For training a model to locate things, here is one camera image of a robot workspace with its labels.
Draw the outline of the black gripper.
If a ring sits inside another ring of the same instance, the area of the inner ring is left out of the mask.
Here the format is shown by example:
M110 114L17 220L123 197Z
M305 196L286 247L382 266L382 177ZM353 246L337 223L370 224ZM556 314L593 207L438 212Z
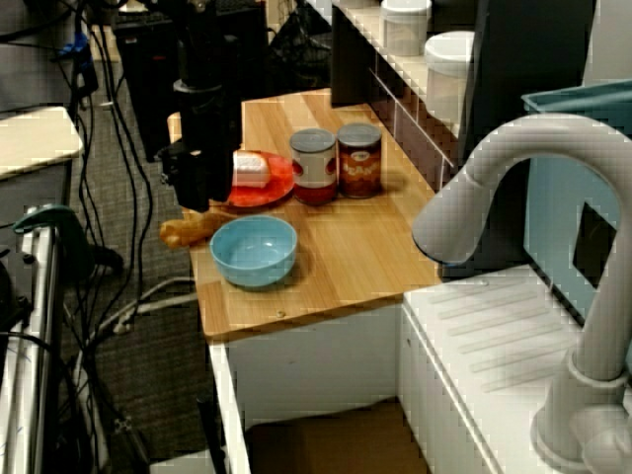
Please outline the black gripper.
M207 173L212 200L227 201L232 191L233 154L242 141L240 98L221 85L195 88L176 82L173 89L181 138L156 157L179 205L205 212L209 208Z

